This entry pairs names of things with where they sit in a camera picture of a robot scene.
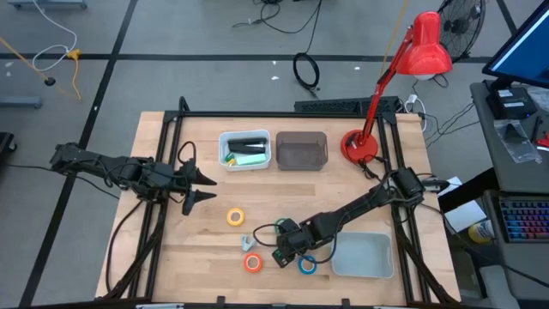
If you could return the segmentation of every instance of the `electric fan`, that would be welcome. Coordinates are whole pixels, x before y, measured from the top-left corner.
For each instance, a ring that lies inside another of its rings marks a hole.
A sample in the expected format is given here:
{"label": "electric fan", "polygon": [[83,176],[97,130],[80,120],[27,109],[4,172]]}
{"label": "electric fan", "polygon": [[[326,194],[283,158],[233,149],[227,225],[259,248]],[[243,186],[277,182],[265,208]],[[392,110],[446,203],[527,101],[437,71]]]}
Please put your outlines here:
{"label": "electric fan", "polygon": [[485,0],[444,0],[438,9],[441,17],[440,44],[452,62],[469,56],[479,37],[486,14]]}

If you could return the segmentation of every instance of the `light blue tray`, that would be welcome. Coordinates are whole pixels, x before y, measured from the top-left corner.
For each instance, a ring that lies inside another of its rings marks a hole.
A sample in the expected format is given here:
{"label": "light blue tray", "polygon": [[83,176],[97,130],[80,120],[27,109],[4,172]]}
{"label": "light blue tray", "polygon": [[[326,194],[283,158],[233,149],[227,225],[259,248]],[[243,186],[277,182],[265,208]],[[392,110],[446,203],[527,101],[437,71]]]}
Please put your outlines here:
{"label": "light blue tray", "polygon": [[395,269],[391,238],[384,233],[338,233],[332,270],[339,276],[392,277]]}

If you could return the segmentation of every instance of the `red lamp base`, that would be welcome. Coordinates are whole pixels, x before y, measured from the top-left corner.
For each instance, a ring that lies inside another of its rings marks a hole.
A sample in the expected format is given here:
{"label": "red lamp base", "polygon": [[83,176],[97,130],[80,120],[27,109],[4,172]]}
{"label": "red lamp base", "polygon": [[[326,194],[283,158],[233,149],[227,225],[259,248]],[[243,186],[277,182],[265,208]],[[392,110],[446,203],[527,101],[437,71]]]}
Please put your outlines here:
{"label": "red lamp base", "polygon": [[[370,162],[377,155],[376,138],[370,135],[362,145],[359,145],[358,140],[361,133],[362,130],[352,130],[341,139],[341,152],[343,156],[354,164],[359,164],[359,161]],[[352,134],[355,135],[353,139],[354,143],[347,146],[347,140]]]}

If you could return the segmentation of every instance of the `yellow tape roll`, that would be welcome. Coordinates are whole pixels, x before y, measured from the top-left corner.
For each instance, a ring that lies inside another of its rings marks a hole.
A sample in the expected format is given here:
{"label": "yellow tape roll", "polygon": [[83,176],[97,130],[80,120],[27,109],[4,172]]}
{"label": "yellow tape roll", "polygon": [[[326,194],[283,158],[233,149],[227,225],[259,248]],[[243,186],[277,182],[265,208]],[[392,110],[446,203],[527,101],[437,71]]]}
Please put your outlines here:
{"label": "yellow tape roll", "polygon": [[[233,214],[239,214],[238,220],[234,221],[232,219]],[[242,209],[233,208],[226,213],[226,221],[233,227],[238,227],[244,223],[244,211]]]}

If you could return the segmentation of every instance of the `lamp arm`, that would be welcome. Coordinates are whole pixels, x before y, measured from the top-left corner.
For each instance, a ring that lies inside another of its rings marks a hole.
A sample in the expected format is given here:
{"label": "lamp arm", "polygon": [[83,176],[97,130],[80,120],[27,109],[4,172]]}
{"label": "lamp arm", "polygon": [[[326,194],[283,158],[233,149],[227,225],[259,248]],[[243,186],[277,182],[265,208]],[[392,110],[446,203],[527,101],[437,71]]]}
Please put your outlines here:
{"label": "lamp arm", "polygon": [[412,37],[413,28],[409,27],[406,35],[404,36],[404,39],[402,40],[401,46],[396,51],[395,57],[393,58],[391,65],[387,68],[383,75],[379,77],[379,80],[377,80],[376,89],[374,95],[372,95],[371,97],[370,108],[368,109],[368,113],[366,114],[366,122],[364,123],[364,129],[362,130],[362,137],[359,139],[359,144],[363,144],[371,134],[371,128],[374,124],[374,118],[376,117],[377,105],[379,104],[379,100],[383,95],[383,91],[385,91],[385,87],[387,87],[389,82],[395,76],[396,66],[401,61],[402,55],[404,55],[404,52],[408,49],[410,44],[412,44]]}

